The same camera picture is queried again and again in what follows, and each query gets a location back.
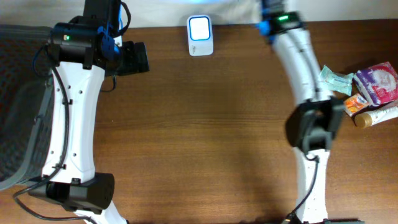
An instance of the green led light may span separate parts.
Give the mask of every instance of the green led light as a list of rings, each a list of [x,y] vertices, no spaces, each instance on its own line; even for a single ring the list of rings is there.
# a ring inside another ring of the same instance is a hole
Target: green led light
[[[279,21],[285,21],[287,19],[289,19],[289,16],[281,16],[278,18]]]

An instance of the gray mesh chair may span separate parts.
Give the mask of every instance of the gray mesh chair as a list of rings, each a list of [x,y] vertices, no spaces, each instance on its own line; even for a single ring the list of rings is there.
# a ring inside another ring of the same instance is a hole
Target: gray mesh chair
[[[40,176],[52,127],[53,83],[32,71],[49,28],[0,26],[0,190]],[[40,74],[50,66],[42,54]]]

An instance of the snack package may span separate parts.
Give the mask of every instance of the snack package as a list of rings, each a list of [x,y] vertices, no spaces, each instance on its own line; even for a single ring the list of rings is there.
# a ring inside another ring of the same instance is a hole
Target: snack package
[[[353,89],[352,82],[354,74],[341,75],[332,72],[326,65],[320,74],[321,82],[324,88],[327,90],[338,91],[346,95],[351,96],[351,91]]]
[[[354,82],[371,107],[398,99],[398,74],[389,62],[358,71]]]
[[[344,101],[344,105],[346,106],[345,111],[348,113],[348,115],[353,116],[357,112],[367,108],[369,106],[369,102],[367,102],[359,93],[357,93]]]

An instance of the cylindrical bottle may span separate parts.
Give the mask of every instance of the cylindrical bottle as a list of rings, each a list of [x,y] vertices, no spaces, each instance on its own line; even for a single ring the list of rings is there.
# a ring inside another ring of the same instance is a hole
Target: cylindrical bottle
[[[355,117],[355,124],[360,128],[367,128],[375,124],[398,117],[398,100],[376,111],[369,111]]]

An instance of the orange package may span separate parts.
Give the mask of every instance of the orange package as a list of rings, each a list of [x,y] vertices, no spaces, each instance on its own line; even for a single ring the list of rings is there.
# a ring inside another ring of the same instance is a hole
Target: orange package
[[[346,101],[344,101],[344,104],[346,106],[345,111],[349,116],[353,116],[357,112],[369,106],[369,102],[367,102],[359,93],[348,98]]]

